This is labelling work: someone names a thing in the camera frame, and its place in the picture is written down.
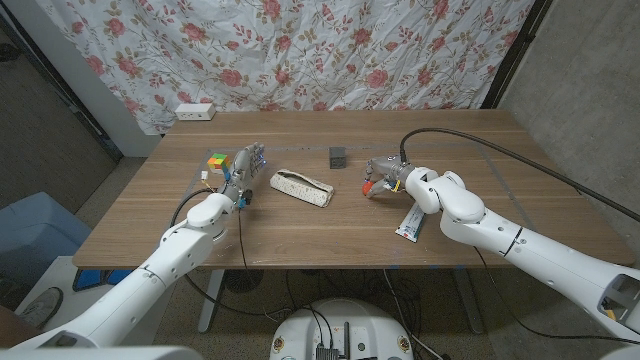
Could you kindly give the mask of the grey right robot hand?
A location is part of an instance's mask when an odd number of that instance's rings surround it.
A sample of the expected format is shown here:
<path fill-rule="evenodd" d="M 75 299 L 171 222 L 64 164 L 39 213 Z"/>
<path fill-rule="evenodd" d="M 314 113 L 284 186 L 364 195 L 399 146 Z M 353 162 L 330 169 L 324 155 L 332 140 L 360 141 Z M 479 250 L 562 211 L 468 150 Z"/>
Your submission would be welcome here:
<path fill-rule="evenodd" d="M 385 191 L 403 191 L 414 169 L 414 165 L 402 162 L 399 155 L 371 158 L 364 170 L 362 192 L 367 198 L 372 198 Z"/>

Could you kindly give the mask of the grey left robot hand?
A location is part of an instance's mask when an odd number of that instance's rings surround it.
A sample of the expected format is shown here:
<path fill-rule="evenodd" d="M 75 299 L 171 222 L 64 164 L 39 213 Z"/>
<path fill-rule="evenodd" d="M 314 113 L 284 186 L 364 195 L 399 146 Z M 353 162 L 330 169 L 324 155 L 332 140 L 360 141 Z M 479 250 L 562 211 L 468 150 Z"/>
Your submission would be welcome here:
<path fill-rule="evenodd" d="M 229 172 L 225 175 L 221 194 L 237 202 L 250 189 L 253 179 L 266 164 L 264 149 L 262 143 L 253 143 L 235 155 Z"/>

